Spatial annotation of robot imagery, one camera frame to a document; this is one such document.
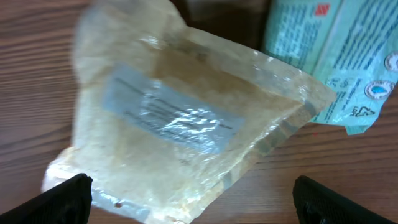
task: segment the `black object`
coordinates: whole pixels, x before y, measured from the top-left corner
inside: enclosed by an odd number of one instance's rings
[[[393,224],[322,184],[301,176],[293,188],[300,224]]]
[[[86,224],[91,208],[92,179],[78,174],[13,210],[1,224]]]

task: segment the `recycling symbol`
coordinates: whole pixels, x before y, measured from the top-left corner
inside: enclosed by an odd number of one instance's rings
[[[369,115],[373,115],[373,114],[374,114],[374,111],[372,111],[370,108],[363,106],[363,107],[361,107],[361,109],[359,109],[359,112],[355,115],[355,117],[369,116]]]

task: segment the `round sticker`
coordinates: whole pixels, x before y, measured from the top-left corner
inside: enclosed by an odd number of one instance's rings
[[[398,72],[398,51],[387,55],[384,65],[388,71]]]
[[[366,85],[365,94],[370,99],[381,100],[387,98],[393,89],[393,82],[387,80],[375,80]]]

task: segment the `blue droplet icon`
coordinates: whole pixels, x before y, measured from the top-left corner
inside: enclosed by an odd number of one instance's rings
[[[372,92],[374,94],[376,94],[376,93],[386,93],[387,90],[384,89],[383,87],[375,86],[375,87],[372,87]]]

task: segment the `wooden table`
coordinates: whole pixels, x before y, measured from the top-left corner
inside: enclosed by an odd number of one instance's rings
[[[258,47],[264,1],[228,1],[207,6],[213,17],[185,15],[194,17],[193,26]],[[198,0],[188,3],[192,8]],[[70,44],[87,4],[3,0],[0,7],[0,213],[38,195],[47,164],[69,145],[76,97]],[[397,133],[397,91],[366,134],[347,136],[340,127],[308,124],[194,223],[298,223],[292,187],[300,175],[398,222]],[[134,221],[94,208],[90,223]]]

